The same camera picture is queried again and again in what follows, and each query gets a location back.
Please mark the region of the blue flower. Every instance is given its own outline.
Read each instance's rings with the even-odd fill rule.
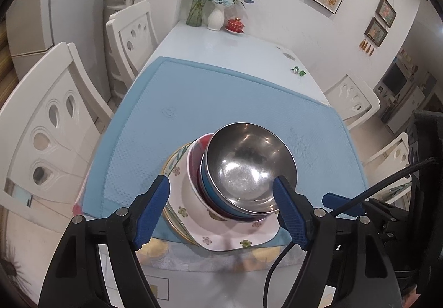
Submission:
[[[234,3],[232,0],[212,0],[215,4],[223,4],[226,7],[231,7]]]

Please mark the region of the blue gripper pad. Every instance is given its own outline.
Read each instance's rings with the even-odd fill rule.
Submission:
[[[283,176],[274,179],[272,192],[292,241],[306,250],[312,239],[313,207],[304,195],[295,193]]]
[[[166,202],[169,198],[169,179],[165,177],[164,175],[159,175],[157,179],[154,181],[154,183],[149,188],[148,192],[144,195],[140,195],[138,197],[143,196],[149,196],[151,195],[150,199],[149,197],[145,197],[145,199],[148,200],[148,202],[144,202],[146,206],[143,207],[135,207],[141,208],[142,211],[137,219],[136,222],[136,234],[135,238],[133,240],[134,247],[136,250],[139,250],[143,244],[146,244],[150,241],[152,233],[154,232],[154,229],[160,219],[160,216],[162,214],[163,208],[166,205]],[[143,204],[143,202],[136,202],[134,200],[135,205],[137,204]]]
[[[323,196],[322,203],[323,206],[329,209],[337,209],[340,208],[343,204],[349,202],[351,199],[342,197],[341,195],[336,195],[334,193],[326,193]],[[361,215],[365,215],[365,210],[361,203],[353,206],[348,209],[344,214],[350,215],[351,217],[359,217]]]

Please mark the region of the vase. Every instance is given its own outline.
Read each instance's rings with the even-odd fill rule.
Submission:
[[[200,27],[202,25],[203,7],[206,0],[192,0],[191,10],[189,11],[186,24],[192,27]]]
[[[214,10],[208,17],[208,29],[211,31],[220,31],[225,23],[225,8],[226,6],[224,4],[215,4]]]

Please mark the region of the red gaiwan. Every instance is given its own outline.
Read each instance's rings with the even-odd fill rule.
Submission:
[[[240,21],[240,18],[236,18],[235,20],[228,20],[228,24],[226,29],[233,33],[244,33],[243,32],[244,24]]]

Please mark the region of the placemat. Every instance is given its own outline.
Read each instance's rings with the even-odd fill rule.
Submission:
[[[327,192],[354,197],[367,188],[332,107],[240,72],[159,57],[136,79],[102,137],[83,211],[101,218],[129,206],[177,147],[232,122],[261,125],[288,146],[297,164],[296,190],[314,207],[323,206]],[[171,234],[161,219],[154,237],[175,241]]]

